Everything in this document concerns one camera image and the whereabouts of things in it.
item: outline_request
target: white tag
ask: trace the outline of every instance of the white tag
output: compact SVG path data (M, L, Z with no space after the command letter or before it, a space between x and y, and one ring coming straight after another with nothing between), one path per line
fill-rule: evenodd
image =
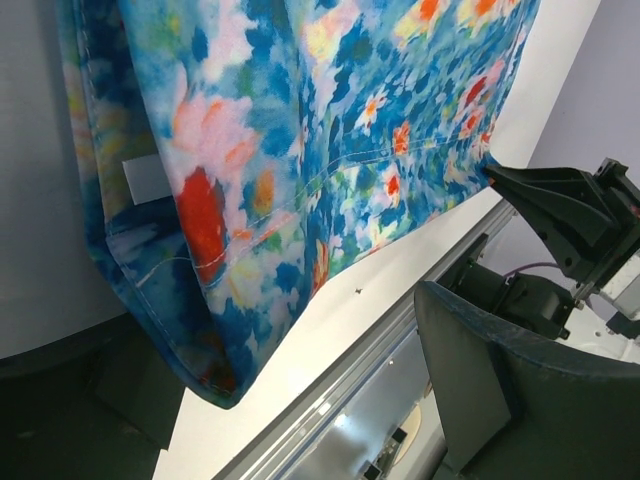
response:
M122 166L135 205L171 195L171 187L160 155L132 158L123 162Z

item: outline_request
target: white wall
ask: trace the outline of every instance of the white wall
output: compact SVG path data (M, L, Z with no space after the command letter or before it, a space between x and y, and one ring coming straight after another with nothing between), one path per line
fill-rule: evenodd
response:
M611 157L629 166L627 176L640 185L639 19L638 0L600 3L540 137L531 167L568 166L593 173L605 157ZM501 273L539 261L553 259L521 218L510 222L485 258L486 264ZM553 269L529 273L571 285ZM599 313L609 314L601 302L596 305Z
M84 246L54 3L0 1L0 358L124 312Z

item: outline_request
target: red flower print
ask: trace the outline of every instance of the red flower print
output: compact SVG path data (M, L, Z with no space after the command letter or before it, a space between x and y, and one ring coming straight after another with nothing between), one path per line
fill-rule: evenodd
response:
M227 229L222 215L222 188L218 183L212 187L204 169L198 167L185 180L182 193L176 197L176 207L200 280L209 283L225 257Z
M478 94L484 88L486 81L487 81L487 77L482 77L480 80L476 82L476 84L473 87L471 87L471 90L469 90L469 93L467 94L467 99L464 104L465 107L468 107L469 104L473 102L473 100L478 96Z
M391 195L395 195L400 191L400 182L398 181L398 176L394 175L391 177L391 180L387 182L387 193Z

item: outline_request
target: metal bracket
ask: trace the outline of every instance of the metal bracket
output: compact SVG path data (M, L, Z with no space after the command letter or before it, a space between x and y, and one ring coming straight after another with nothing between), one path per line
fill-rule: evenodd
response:
M396 428L393 435L389 437L387 443L382 447L382 451L378 454L375 462L373 464L369 463L365 466L365 472L360 479L384 480L387 478L405 438L407 438L407 432L402 430L400 427Z

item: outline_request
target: floral fabric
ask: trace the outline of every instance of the floral fabric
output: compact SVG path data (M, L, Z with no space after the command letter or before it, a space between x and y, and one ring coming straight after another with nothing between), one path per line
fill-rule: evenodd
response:
M226 408L332 276L487 185L539 2L58 3L90 252ZM173 197L134 205L156 151Z

